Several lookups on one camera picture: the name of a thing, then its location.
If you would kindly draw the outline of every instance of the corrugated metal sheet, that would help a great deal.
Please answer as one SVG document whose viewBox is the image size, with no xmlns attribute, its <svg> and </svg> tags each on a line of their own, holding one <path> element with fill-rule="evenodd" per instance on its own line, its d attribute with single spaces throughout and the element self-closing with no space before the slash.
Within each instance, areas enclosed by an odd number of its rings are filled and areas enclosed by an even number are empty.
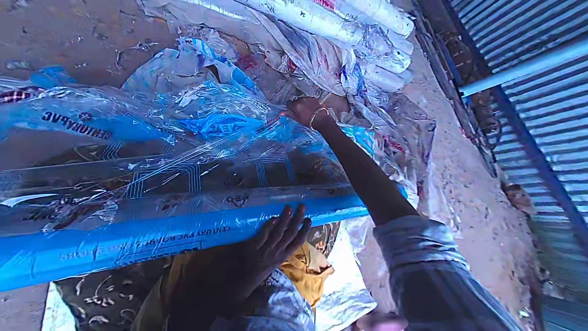
<svg viewBox="0 0 588 331">
<path fill-rule="evenodd" d="M 503 71 L 588 35 L 588 0 L 453 0 L 463 26 L 493 72 Z M 545 71 L 502 85 L 577 210 L 588 223 L 588 56 L 554 62 Z M 503 132 L 496 158 L 537 207 L 532 224 L 542 261 L 588 303 L 588 258 L 570 221 L 551 195 L 495 106 Z"/>
<path fill-rule="evenodd" d="M 546 331 L 588 331 L 588 305 L 545 296 L 541 310 Z"/>
</svg>

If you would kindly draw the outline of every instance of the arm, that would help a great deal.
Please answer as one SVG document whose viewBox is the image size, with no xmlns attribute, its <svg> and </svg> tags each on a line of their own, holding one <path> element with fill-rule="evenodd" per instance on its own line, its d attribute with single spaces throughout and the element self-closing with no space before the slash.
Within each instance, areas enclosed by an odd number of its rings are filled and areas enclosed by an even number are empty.
<svg viewBox="0 0 588 331">
<path fill-rule="evenodd" d="M 315 98 L 299 98 L 288 107 L 291 110 L 285 115 L 308 126 L 312 114 L 322 105 Z M 339 159 L 353 189 L 366 205 L 377 226 L 403 216 L 419 215 L 401 195 L 396 183 L 341 131 L 326 111 L 317 113 L 312 125 Z"/>
<path fill-rule="evenodd" d="M 285 115 L 309 126 L 319 107 L 315 98 L 300 98 L 288 104 Z M 390 270 L 393 298 L 411 330 L 521 330 L 473 278 L 449 228 L 421 217 L 325 111 L 316 114 L 312 126 L 335 152 L 376 223 L 374 236 Z"/>
</svg>

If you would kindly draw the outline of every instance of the pvc pipe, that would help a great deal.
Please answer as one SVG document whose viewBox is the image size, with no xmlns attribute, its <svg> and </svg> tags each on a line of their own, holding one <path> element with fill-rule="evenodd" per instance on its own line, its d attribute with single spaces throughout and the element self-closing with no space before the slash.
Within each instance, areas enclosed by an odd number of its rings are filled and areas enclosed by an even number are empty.
<svg viewBox="0 0 588 331">
<path fill-rule="evenodd" d="M 516 78 L 553 68 L 554 64 L 563 64 L 585 55 L 588 55 L 588 38 L 473 82 L 459 88 L 459 91 L 462 93 L 462 97 L 467 97 Z"/>
</svg>

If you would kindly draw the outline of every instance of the forearm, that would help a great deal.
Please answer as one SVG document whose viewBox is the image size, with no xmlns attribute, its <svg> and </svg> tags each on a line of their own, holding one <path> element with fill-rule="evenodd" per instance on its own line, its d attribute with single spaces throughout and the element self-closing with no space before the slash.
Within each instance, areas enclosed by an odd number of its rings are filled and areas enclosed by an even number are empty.
<svg viewBox="0 0 588 331">
<path fill-rule="evenodd" d="M 339 159 L 353 189 L 376 225 L 419 214 L 401 195 L 396 183 L 334 121 L 322 121 L 316 129 Z"/>
</svg>

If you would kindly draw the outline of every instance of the patterned fabric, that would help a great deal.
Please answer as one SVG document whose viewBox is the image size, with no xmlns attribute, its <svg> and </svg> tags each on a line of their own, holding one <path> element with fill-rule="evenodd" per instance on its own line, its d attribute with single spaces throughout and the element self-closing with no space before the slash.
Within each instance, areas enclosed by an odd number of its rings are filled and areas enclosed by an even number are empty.
<svg viewBox="0 0 588 331">
<path fill-rule="evenodd" d="M 314 314 L 292 281 L 280 270 L 261 284 L 247 301 L 243 316 L 227 320 L 218 317 L 210 331 L 220 330 L 284 330 L 314 331 Z"/>
<path fill-rule="evenodd" d="M 25 91 L 8 91 L 0 93 L 0 104 L 8 104 L 30 98 L 31 94 Z"/>
<path fill-rule="evenodd" d="M 522 330 L 469 271 L 449 228 L 406 216 L 374 229 L 407 330 Z"/>
</svg>

